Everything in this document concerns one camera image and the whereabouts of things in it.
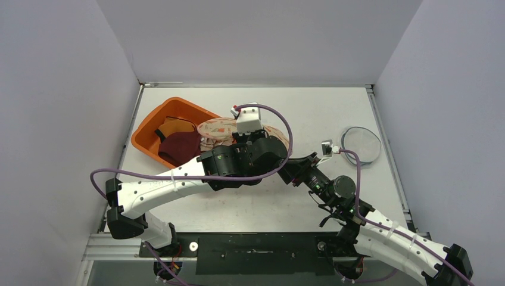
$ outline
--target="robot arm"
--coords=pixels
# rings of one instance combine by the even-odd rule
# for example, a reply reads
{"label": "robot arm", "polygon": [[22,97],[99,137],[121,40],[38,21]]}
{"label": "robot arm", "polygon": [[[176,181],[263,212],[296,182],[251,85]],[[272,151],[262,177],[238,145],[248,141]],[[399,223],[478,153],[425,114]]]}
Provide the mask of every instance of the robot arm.
{"label": "robot arm", "polygon": [[465,249],[456,244],[449,248],[419,237],[362,200],[359,200],[357,208],[356,186],[352,179],[340,176],[330,180],[317,168],[332,153],[339,153],[331,141],[323,141],[322,147],[323,159],[317,158],[316,153],[289,159],[278,174],[286,184],[299,186],[304,183],[310,188],[310,194],[316,194],[324,202],[319,207],[330,215],[322,220],[320,226],[324,226],[330,218],[337,220],[342,225],[337,234],[341,247],[353,248],[358,254],[385,262],[410,275],[421,285],[468,285],[435,256],[449,262],[470,280],[473,270]]}
{"label": "robot arm", "polygon": [[[239,132],[234,134],[236,144],[218,146],[181,167],[159,175],[170,180],[129,183],[109,180],[106,195],[111,209],[107,212],[107,223],[113,238],[140,237],[156,249],[169,247],[177,243],[175,227],[153,216],[149,212],[151,209],[188,195],[261,182],[261,179],[222,181],[195,177],[252,177],[279,167],[288,156],[287,150],[280,140],[267,136],[262,130],[259,109],[244,108],[236,115]],[[316,157],[316,153],[304,158],[291,158],[278,174],[286,184],[299,186],[304,183],[309,187],[309,193],[316,194],[324,202],[319,207],[330,215],[323,219],[320,226],[330,218],[342,225],[337,234],[341,242],[339,247],[353,248],[358,254],[381,260],[412,276],[422,285],[468,285],[432,255],[435,253],[444,258],[470,279],[473,272],[463,248],[455,244],[449,248],[418,237],[361,200],[357,215],[354,193],[342,192],[339,178],[330,180],[317,168],[322,161],[337,152],[338,148],[326,141],[323,143],[322,160]],[[185,176],[187,180],[174,179]],[[369,222],[387,226],[390,230],[386,231]],[[413,239],[398,235],[395,229]],[[419,247],[420,243],[432,253]]]}

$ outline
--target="maroon fabric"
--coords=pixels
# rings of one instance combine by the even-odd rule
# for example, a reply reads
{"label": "maroon fabric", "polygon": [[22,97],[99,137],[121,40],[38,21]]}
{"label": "maroon fabric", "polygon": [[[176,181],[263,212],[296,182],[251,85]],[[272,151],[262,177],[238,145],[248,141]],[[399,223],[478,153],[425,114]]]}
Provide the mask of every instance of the maroon fabric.
{"label": "maroon fabric", "polygon": [[200,138],[197,131],[173,133],[160,144],[158,156],[180,166],[200,155]]}

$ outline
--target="cable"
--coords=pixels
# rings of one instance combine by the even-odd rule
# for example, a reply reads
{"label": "cable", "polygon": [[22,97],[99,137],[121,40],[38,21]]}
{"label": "cable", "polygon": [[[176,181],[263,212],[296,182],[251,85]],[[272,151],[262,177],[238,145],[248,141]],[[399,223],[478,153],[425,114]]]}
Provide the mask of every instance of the cable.
{"label": "cable", "polygon": [[393,271],[391,271],[391,273],[389,273],[388,275],[382,277],[382,278],[376,278],[376,279],[365,279],[365,280],[354,280],[354,279],[349,279],[347,277],[344,277],[340,272],[338,272],[338,268],[336,268],[336,272],[338,273],[338,275],[340,275],[340,277],[342,277],[345,281],[348,281],[348,282],[352,282],[353,284],[354,283],[375,283],[375,282],[382,282],[382,281],[386,281],[387,279],[390,279],[391,277],[393,277],[397,272],[398,272],[398,269],[393,269]]}
{"label": "cable", "polygon": [[[373,226],[377,226],[378,228],[382,228],[382,229],[385,229],[387,231],[391,230],[391,228],[387,227],[387,226],[384,226],[384,225],[380,225],[376,222],[373,222],[369,219],[366,219],[365,217],[363,217],[360,212],[359,212],[359,202],[360,202],[360,182],[361,182],[361,162],[360,162],[360,157],[358,156],[358,154],[356,154],[354,151],[351,151],[351,150],[346,150],[346,149],[340,149],[340,152],[344,152],[344,153],[349,153],[351,155],[354,156],[354,159],[356,160],[356,192],[355,192],[355,196],[356,196],[356,200],[354,202],[354,208],[356,209],[356,216],[359,218],[359,219],[362,219],[363,221],[373,225]],[[456,273],[456,275],[458,275],[462,280],[464,280],[465,283],[467,283],[469,286],[475,286],[472,282],[470,282],[470,280],[464,276],[458,269],[456,269],[451,263],[447,262],[445,259],[443,259],[440,255],[436,254],[433,250],[429,249],[427,246],[425,246],[424,244],[420,243],[419,241],[417,240],[414,240],[411,236],[409,236],[408,234],[405,234],[397,229],[395,229],[393,231],[395,234],[398,234],[398,235],[401,235],[402,237],[404,238],[407,238],[408,240],[410,241],[414,241],[415,244],[417,244],[420,248],[424,249],[425,251],[427,251],[429,254],[433,255],[435,258],[437,258],[438,260],[440,260],[443,264],[445,264],[447,267],[449,267],[454,273]]]}
{"label": "cable", "polygon": [[[291,153],[293,151],[293,133],[291,132],[291,128],[289,127],[289,124],[277,110],[263,105],[263,104],[244,104],[237,106],[236,109],[242,109],[242,108],[247,108],[247,107],[257,107],[257,108],[262,108],[265,110],[268,110],[272,112],[273,114],[277,115],[278,118],[284,123],[286,126],[286,129],[288,130],[288,136],[289,136],[289,147],[288,147],[288,155],[286,156],[286,159],[282,161],[279,167],[273,169],[272,171],[269,171],[263,175],[258,175],[258,176],[252,176],[252,177],[222,177],[222,176],[174,176],[174,180],[212,180],[212,181],[233,181],[233,182],[249,182],[249,181],[256,181],[260,179],[264,179],[266,177],[272,176],[273,174],[277,173],[280,171],[284,165],[288,162],[289,157],[291,156]],[[93,187],[104,197],[107,199],[107,196],[105,193],[100,189],[98,184],[95,181],[95,175],[97,173],[102,173],[102,172],[111,172],[111,173],[119,173],[119,174],[124,174],[128,176],[133,176],[137,178],[142,178],[142,179],[149,179],[149,180],[172,180],[171,176],[152,176],[152,175],[143,175],[143,174],[138,174],[135,172],[130,172],[130,171],[124,171],[124,170],[119,170],[119,169],[113,169],[113,168],[102,168],[102,169],[96,169],[91,174],[89,174],[89,179],[91,180],[91,184]]]}
{"label": "cable", "polygon": [[172,269],[175,267],[175,262],[173,261],[174,258],[179,257],[181,252],[182,252],[182,245],[179,244],[179,251],[177,252],[177,254],[175,256],[172,256]]}
{"label": "cable", "polygon": [[158,253],[156,253],[156,251],[154,251],[152,249],[152,246],[148,241],[144,241],[144,245],[146,246],[147,250],[149,250],[149,252],[154,256],[154,258],[156,258],[156,260],[158,260],[158,262],[161,264],[161,267],[163,267],[170,275],[172,275],[172,277],[177,279],[181,283],[181,285],[189,286],[188,283],[186,283],[184,280],[180,279],[172,270],[170,270],[170,268],[161,260]]}
{"label": "cable", "polygon": [[[158,280],[158,278],[161,278],[160,275],[165,271],[165,269],[161,269],[160,271],[158,271],[158,273],[156,274],[156,280]],[[168,284],[171,284],[171,285],[182,285],[181,283],[179,282],[174,282],[174,281],[170,281],[170,280],[165,280],[166,283]],[[198,284],[188,284],[189,286],[202,286],[202,285],[198,285]]]}

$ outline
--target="beige printed cloth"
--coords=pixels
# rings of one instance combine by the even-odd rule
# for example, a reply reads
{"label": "beige printed cloth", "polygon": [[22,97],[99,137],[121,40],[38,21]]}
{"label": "beige printed cloth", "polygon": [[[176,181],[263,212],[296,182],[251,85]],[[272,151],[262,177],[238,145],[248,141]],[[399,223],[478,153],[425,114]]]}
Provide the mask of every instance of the beige printed cloth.
{"label": "beige printed cloth", "polygon": [[[275,136],[288,148],[289,139],[277,128],[263,125],[269,136]],[[237,132],[236,120],[233,118],[215,118],[208,120],[197,127],[198,133],[202,136],[200,143],[201,151],[212,150],[215,146],[233,144],[233,132]]]}

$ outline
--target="orange plastic tray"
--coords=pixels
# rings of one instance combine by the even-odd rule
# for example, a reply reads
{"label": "orange plastic tray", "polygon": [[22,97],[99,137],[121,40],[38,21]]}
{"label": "orange plastic tray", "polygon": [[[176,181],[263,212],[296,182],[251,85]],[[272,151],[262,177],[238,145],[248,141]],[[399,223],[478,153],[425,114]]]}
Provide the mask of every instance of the orange plastic tray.
{"label": "orange plastic tray", "polygon": [[220,116],[179,97],[167,99],[147,115],[133,133],[132,144],[149,157],[173,169],[179,167],[179,165],[175,162],[165,161],[158,156],[158,148],[161,142],[160,137],[154,133],[163,124],[167,116],[188,120],[196,126]]}

